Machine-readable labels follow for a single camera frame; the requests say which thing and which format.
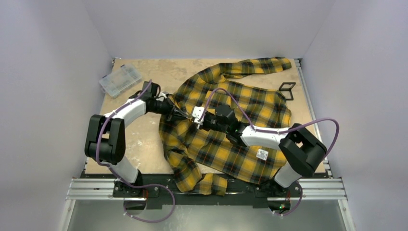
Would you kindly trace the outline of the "yellow plaid flannel shirt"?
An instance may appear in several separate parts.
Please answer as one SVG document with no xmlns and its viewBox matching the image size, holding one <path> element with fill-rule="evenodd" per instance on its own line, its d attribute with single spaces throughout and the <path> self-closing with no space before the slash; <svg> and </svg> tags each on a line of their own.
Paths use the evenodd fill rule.
<svg viewBox="0 0 408 231">
<path fill-rule="evenodd" d="M 196 106 L 206 107 L 208 124 L 191 120 L 160 118 L 159 135 L 164 156 L 173 170 L 177 188 L 183 193 L 224 195 L 228 182 L 213 173 L 203 174 L 199 165 L 213 168 L 236 179 L 260 184 L 273 178 L 286 164 L 281 151 L 240 145 L 234 134 L 253 124 L 265 128 L 287 128 L 291 111 L 277 90 L 238 83 L 249 75 L 268 75 L 290 69 L 284 57 L 246 59 L 219 63 L 187 79 L 169 99 L 190 115 Z"/>
</svg>

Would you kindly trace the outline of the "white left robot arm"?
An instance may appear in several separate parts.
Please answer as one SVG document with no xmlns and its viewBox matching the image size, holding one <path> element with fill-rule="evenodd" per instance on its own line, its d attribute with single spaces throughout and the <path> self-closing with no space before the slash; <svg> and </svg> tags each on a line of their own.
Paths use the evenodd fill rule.
<svg viewBox="0 0 408 231">
<path fill-rule="evenodd" d="M 167 93 L 162 93 L 158 84 L 145 81 L 143 88 L 131 95 L 120 107 L 104 115 L 93 115 L 85 141 L 85 156 L 98 165 L 107 167 L 121 182 L 132 197 L 143 192 L 141 172 L 126 158 L 125 129 L 146 113 L 160 114 L 167 121 L 188 119 L 188 115 L 171 102 Z"/>
</svg>

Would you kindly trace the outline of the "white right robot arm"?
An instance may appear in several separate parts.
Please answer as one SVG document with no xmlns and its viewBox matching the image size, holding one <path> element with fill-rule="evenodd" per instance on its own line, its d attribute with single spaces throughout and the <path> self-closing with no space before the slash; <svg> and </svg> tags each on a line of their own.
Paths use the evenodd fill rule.
<svg viewBox="0 0 408 231">
<path fill-rule="evenodd" d="M 262 146 L 281 151 L 287 163 L 274 175 L 271 192 L 281 196 L 301 177 L 312 177 L 326 156 L 326 146 L 301 124 L 290 128 L 263 128 L 239 121 L 228 105 L 219 105 L 215 113 L 194 107 L 192 117 L 199 129 L 226 134 L 234 145 Z"/>
</svg>

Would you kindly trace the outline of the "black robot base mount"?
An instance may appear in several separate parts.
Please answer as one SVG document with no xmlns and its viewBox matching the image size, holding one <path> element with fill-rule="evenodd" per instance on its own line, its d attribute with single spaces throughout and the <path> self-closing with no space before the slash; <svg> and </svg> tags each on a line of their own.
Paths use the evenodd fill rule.
<svg viewBox="0 0 408 231">
<path fill-rule="evenodd" d="M 85 174 L 91 193 L 104 194 L 108 199 L 141 200 L 147 209 L 163 205 L 236 205 L 268 208 L 285 213 L 294 208 L 292 200 L 303 195 L 301 186 L 294 182 L 282 188 L 274 180 L 260 184 L 248 183 L 225 174 L 203 174 L 192 190 L 181 191 L 172 174 L 141 174 L 142 184 L 130 187 L 112 175 Z"/>
</svg>

